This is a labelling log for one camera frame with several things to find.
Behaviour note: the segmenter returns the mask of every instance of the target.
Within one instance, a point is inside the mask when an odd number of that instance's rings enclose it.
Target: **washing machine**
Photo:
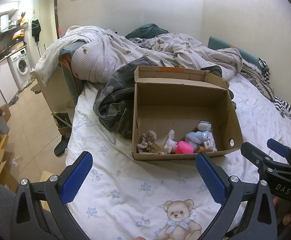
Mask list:
[[[28,84],[31,72],[31,67],[25,48],[12,54],[7,60],[15,83],[21,92]]]

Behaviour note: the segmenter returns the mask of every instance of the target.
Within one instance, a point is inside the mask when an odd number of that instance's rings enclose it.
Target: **countertop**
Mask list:
[[[23,46],[23,47],[21,47],[21,48],[19,48],[19,49],[17,49],[16,51],[14,51],[14,52],[11,52],[10,54],[8,54],[8,55],[6,55],[3,59],[1,59],[0,60],[0,63],[3,61],[3,60],[5,60],[5,59],[7,59],[8,57],[10,57],[11,55],[13,55],[14,53],[16,53],[16,52],[18,52],[18,51],[20,51],[21,49],[24,49],[26,47],[26,45],[25,46]]]

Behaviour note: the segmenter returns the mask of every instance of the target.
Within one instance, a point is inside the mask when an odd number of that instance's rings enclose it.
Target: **person's leg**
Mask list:
[[[6,187],[0,185],[0,235],[4,240],[10,240],[10,226],[14,200],[15,194]],[[44,216],[52,234],[58,239],[64,239],[51,212],[44,210]]]

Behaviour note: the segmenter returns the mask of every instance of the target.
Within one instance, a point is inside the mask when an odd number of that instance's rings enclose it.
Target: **teddy bear print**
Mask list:
[[[191,220],[192,199],[185,201],[167,201],[164,211],[169,218],[155,240],[198,240],[202,227]]]

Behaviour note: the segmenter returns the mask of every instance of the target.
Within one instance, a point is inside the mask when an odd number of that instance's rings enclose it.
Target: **white bed sheet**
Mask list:
[[[273,103],[240,74],[230,80],[237,104],[237,116],[244,141],[249,141],[274,160],[285,159],[269,150],[266,142],[274,138],[291,147],[291,120],[282,118]],[[216,215],[215,203],[197,172],[194,160],[134,161],[131,141],[108,132],[92,107],[97,90],[86,85],[75,110],[66,164],[72,164],[82,151],[93,156],[93,167],[74,201],[68,207],[90,239],[130,240],[142,236],[157,238],[168,221],[166,201],[192,199],[190,219],[202,232]],[[244,182],[258,181],[256,167],[240,151],[215,157],[213,161],[228,175]],[[242,203],[231,227],[238,224]]]

